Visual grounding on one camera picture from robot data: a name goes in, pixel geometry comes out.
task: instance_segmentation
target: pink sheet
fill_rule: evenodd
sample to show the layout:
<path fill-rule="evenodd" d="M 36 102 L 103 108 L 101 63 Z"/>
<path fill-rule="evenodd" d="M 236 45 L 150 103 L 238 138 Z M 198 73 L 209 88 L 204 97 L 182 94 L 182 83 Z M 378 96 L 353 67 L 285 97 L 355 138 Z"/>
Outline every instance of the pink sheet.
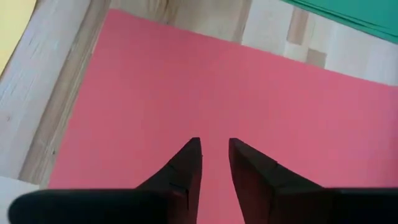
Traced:
<path fill-rule="evenodd" d="M 398 90 L 110 10 L 50 188 L 133 188 L 201 137 L 198 223 L 243 223 L 237 137 L 327 187 L 398 186 Z"/>

